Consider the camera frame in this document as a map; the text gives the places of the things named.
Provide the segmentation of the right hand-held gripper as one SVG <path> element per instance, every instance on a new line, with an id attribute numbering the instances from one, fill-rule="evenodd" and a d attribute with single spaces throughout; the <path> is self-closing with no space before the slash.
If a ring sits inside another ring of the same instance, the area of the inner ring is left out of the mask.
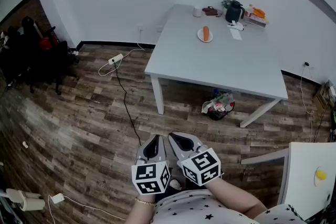
<path id="1" fill-rule="evenodd" d="M 183 132 L 171 132 L 168 141 L 183 175 L 198 186 L 220 176 L 221 162 L 212 148 L 199 138 Z"/>

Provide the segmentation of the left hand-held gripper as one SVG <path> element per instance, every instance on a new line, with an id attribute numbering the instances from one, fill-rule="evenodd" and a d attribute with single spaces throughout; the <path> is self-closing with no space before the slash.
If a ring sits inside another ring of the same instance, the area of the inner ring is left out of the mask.
<path id="1" fill-rule="evenodd" d="M 138 148 L 131 172 L 132 182 L 140 195 L 156 195 L 166 191 L 171 173 L 162 136 L 155 135 Z"/>

